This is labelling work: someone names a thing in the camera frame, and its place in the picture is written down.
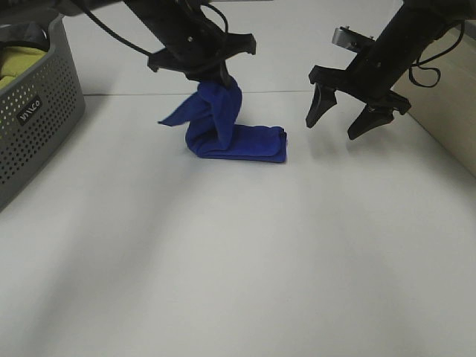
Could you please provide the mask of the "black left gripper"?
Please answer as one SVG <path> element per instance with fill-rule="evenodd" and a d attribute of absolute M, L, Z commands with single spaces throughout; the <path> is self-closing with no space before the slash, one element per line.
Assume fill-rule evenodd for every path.
<path fill-rule="evenodd" d="M 126 6 L 141 20 L 164 48 L 148 56 L 148 67 L 181 72 L 189 80 L 217 80 L 229 89 L 235 79 L 226 60 L 237 54 L 256 54 L 250 33 L 230 33 L 202 11 L 208 1 L 127 1 Z"/>

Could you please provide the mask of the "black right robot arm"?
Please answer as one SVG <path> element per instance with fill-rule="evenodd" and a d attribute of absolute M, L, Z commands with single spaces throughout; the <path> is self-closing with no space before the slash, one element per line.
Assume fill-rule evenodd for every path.
<path fill-rule="evenodd" d="M 464 29 L 475 19 L 474 1 L 404 1 L 377 39 L 346 27 L 335 29 L 333 44 L 356 53 L 346 69 L 315 65 L 309 81 L 315 87 L 306 116 L 312 128 L 334 105 L 342 91 L 365 104 L 347 130 L 351 140 L 393 121 L 393 113 L 405 114 L 409 100 L 392 87 L 404 73 L 423 65 L 421 55 L 435 40 L 454 27 Z"/>

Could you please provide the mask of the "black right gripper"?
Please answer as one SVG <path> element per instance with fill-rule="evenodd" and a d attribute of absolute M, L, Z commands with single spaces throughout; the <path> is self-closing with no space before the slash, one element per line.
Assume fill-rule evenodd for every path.
<path fill-rule="evenodd" d="M 315 65 L 309 73 L 315 92 L 306 126 L 312 128 L 337 104 L 337 91 L 366 103 L 347 130 L 350 140 L 391 123 L 394 110 L 403 114 L 410 108 L 409 101 L 391 88 L 445 29 L 446 20 L 437 14 L 396 14 L 373 46 L 355 53 L 345 69 Z"/>

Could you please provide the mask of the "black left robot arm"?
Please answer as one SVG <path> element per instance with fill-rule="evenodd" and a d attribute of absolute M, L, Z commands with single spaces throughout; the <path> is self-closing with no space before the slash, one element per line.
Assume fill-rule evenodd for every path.
<path fill-rule="evenodd" d="M 147 57 L 148 67 L 182 73 L 188 80 L 231 85 L 226 60 L 237 54 L 256 54 L 250 33 L 231 33 L 226 16 L 211 1 L 125 1 L 124 4 L 164 46 L 152 53 L 119 36 L 93 10 L 113 1 L 2 1 L 1 18 L 35 17 L 43 12 L 63 16 L 85 14 L 98 27 Z"/>

